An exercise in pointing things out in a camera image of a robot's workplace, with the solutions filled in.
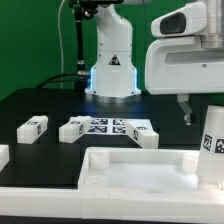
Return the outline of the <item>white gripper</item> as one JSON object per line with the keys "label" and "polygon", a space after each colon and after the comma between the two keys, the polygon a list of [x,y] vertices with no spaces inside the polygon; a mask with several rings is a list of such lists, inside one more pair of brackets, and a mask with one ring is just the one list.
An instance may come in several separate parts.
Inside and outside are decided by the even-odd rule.
{"label": "white gripper", "polygon": [[152,94],[178,94],[187,125],[196,123],[189,95],[224,92],[224,1],[194,1],[155,19],[145,62]]}

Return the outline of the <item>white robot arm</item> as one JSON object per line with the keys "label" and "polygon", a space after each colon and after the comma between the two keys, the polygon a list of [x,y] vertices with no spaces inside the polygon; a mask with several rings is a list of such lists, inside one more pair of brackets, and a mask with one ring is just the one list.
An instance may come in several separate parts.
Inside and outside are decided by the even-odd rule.
{"label": "white robot arm", "polygon": [[[77,20],[95,19],[97,61],[86,96],[103,103],[123,103],[140,95],[132,64],[130,22],[117,4],[151,0],[69,0]],[[145,59],[145,87],[152,95],[175,94],[188,125],[195,116],[191,94],[224,92],[224,0],[194,0],[155,19]]]}

